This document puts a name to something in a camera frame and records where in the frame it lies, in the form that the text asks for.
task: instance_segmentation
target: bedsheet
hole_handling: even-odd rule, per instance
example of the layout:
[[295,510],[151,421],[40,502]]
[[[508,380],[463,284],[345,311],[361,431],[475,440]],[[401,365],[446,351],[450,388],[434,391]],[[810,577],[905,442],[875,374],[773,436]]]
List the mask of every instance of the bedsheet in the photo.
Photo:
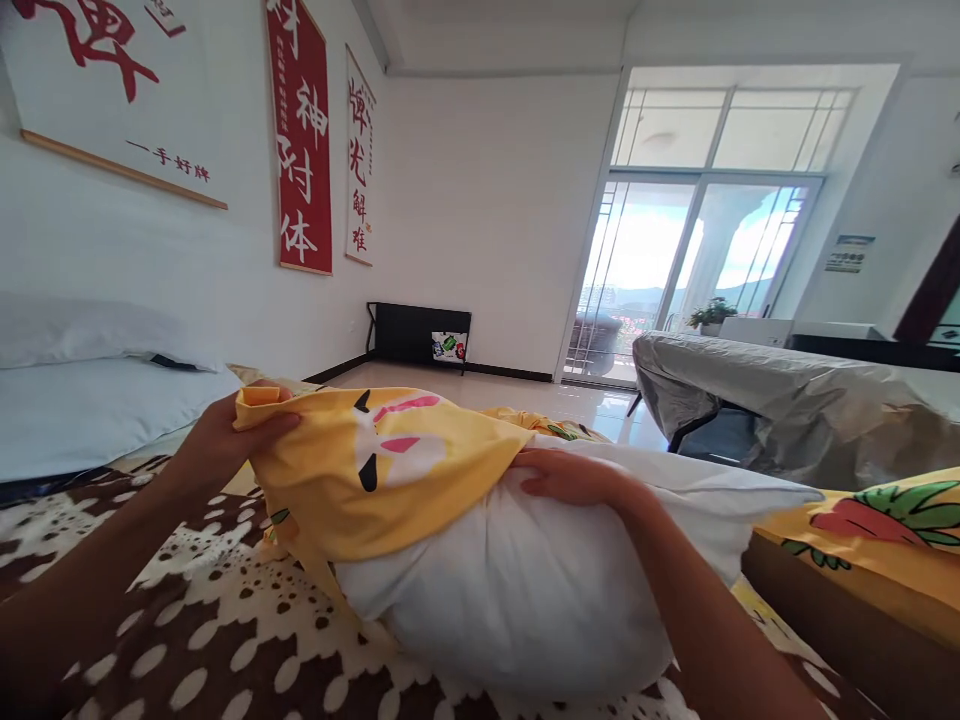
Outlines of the bedsheet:
[[[166,449],[173,450],[168,439]],[[38,577],[150,482],[150,449],[98,480],[0,511],[0,602]],[[596,704],[530,705],[368,642],[292,558],[261,543],[259,488],[188,517],[127,593],[116,646],[77,658],[63,692],[77,718],[657,718],[694,720],[676,664],[654,685]],[[882,718],[741,580],[734,594],[840,720]]]

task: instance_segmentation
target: window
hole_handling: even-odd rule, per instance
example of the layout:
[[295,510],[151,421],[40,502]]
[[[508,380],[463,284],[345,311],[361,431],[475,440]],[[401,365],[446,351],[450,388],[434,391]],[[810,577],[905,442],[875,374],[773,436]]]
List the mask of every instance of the window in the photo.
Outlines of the window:
[[766,315],[856,101],[817,87],[841,69],[634,68],[566,377],[632,387],[637,335],[695,332],[691,314],[713,297]]
[[854,96],[844,88],[631,88],[612,165],[823,172]]

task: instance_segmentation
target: sliding glass door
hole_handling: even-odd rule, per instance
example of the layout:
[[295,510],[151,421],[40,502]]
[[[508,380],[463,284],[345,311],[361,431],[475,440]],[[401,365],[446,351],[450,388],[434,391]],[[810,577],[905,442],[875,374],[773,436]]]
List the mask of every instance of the sliding glass door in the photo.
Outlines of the sliding glass door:
[[692,332],[724,297],[762,317],[821,180],[796,174],[611,172],[604,187],[564,377],[633,387],[645,330]]

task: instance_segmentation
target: cartoon face print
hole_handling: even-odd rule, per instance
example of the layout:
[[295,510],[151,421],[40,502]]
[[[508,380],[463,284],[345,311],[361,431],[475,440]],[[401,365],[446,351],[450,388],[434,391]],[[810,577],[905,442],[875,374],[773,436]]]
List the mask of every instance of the cartoon face print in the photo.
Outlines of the cartoon face print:
[[[416,408],[433,407],[442,398],[419,392],[397,401],[394,405],[367,407],[370,391],[360,396],[353,406],[357,418],[357,472],[360,484],[367,492],[378,487],[391,487],[416,482],[426,476],[447,457],[447,446],[438,435],[381,435],[377,423],[391,413],[402,413]],[[377,457],[393,460],[390,468],[377,468]]]

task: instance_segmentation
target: tiled floor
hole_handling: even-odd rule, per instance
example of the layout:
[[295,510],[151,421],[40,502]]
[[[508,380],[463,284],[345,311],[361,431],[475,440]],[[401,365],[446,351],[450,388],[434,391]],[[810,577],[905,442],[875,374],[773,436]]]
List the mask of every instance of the tiled floor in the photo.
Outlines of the tiled floor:
[[461,407],[472,410],[506,405],[528,410],[554,420],[575,420],[603,433],[617,443],[651,450],[666,450],[667,441],[643,403],[632,418],[627,410],[634,393],[596,390],[568,385],[514,380],[494,375],[452,370],[433,370],[372,362],[330,381],[334,387],[414,387],[429,390]]

